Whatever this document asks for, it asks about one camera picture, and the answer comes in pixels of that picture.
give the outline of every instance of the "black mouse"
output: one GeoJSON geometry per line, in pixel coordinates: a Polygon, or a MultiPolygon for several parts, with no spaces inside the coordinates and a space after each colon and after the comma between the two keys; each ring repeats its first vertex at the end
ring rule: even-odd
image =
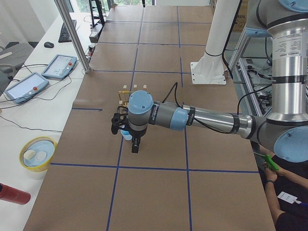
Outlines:
{"type": "Polygon", "coordinates": [[[53,44],[52,42],[45,42],[45,43],[44,43],[44,47],[53,48],[53,47],[54,47],[54,44],[53,44]]]}

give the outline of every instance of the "green pliers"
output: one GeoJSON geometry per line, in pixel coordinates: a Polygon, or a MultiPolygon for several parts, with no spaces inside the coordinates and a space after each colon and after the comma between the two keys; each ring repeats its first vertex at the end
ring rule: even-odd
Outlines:
{"type": "Polygon", "coordinates": [[[277,164],[275,164],[275,162],[271,159],[271,156],[270,155],[262,155],[262,154],[259,154],[259,153],[255,153],[255,155],[258,155],[258,156],[261,156],[265,162],[266,162],[266,165],[267,167],[270,169],[270,170],[275,170],[275,171],[278,171],[279,168],[277,166],[277,164]]]}

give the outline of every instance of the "red cylinder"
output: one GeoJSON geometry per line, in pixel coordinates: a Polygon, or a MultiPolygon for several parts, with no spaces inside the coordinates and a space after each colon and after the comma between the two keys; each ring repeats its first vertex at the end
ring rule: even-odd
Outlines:
{"type": "Polygon", "coordinates": [[[5,184],[0,184],[0,200],[24,205],[28,203],[30,198],[31,195],[27,192],[12,188],[5,184]]]}

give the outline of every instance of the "white desk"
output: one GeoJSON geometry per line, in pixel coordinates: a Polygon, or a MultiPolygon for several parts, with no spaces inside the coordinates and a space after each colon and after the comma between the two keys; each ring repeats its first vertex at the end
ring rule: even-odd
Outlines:
{"type": "MultiPolygon", "coordinates": [[[[89,13],[72,14],[72,19],[77,19],[76,29],[84,51],[91,45],[89,39],[90,24],[84,22],[84,17],[86,15],[89,15],[89,13]]],[[[72,42],[58,43],[62,23],[61,17],[58,16],[38,43],[37,47],[33,50],[25,62],[25,65],[48,64],[56,54],[66,54],[77,57],[72,42]],[[43,45],[46,41],[54,43],[54,48],[45,48],[43,45]]],[[[34,66],[29,68],[33,72],[36,71],[41,73],[45,67],[34,66]]],[[[26,68],[21,69],[17,73],[15,79],[21,80],[29,74],[30,72],[26,68]]],[[[14,121],[22,127],[62,131],[84,77],[81,64],[75,68],[70,74],[70,77],[72,79],[71,84],[62,89],[54,100],[44,101],[32,99],[21,106],[3,109],[1,116],[14,121]]],[[[67,77],[65,80],[40,93],[38,96],[44,99],[51,99],[55,96],[57,91],[69,83],[69,81],[70,79],[67,77]]],[[[50,80],[50,84],[56,82],[58,81],[50,80]]],[[[4,96],[0,97],[0,101],[5,101],[4,96]]],[[[14,105],[16,104],[12,102],[0,103],[0,108],[14,105]]],[[[45,173],[36,174],[30,172],[23,168],[18,160],[19,152],[22,147],[29,140],[39,136],[48,136],[58,142],[61,133],[21,129],[0,118],[0,182],[31,194],[31,199],[26,205],[17,205],[0,200],[0,230],[2,231],[19,231],[24,228],[39,192],[45,173]]]]}

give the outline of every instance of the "black keyboard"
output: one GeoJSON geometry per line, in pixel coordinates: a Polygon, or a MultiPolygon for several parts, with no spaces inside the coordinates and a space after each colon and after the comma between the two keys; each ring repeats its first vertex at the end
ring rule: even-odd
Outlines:
{"type": "MultiPolygon", "coordinates": [[[[77,20],[72,20],[73,24],[74,24],[74,27],[76,27],[76,24],[77,24],[77,20]]],[[[60,36],[59,36],[59,40],[58,42],[71,42],[71,38],[68,34],[68,31],[66,29],[66,26],[64,25],[64,23],[62,24],[62,27],[61,27],[61,32],[60,32],[60,36]]]]}

